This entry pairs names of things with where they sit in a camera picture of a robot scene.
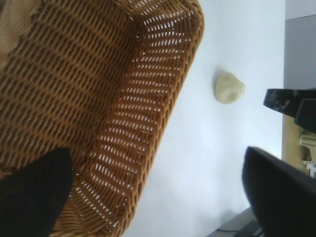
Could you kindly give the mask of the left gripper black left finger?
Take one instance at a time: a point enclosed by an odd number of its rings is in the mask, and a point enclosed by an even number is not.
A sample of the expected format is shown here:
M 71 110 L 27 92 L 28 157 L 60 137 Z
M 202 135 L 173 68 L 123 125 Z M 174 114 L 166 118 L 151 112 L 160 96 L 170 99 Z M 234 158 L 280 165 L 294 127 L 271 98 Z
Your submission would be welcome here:
M 0 182 L 0 235 L 47 237 L 73 185 L 68 148 L 56 148 Z

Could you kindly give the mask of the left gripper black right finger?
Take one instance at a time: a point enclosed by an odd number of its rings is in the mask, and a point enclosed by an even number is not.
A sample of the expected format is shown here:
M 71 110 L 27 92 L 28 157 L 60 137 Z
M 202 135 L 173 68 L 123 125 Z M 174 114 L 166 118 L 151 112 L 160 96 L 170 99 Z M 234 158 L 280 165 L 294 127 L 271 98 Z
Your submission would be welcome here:
M 316 235 L 316 181 L 268 152 L 248 147 L 242 183 L 266 237 Z

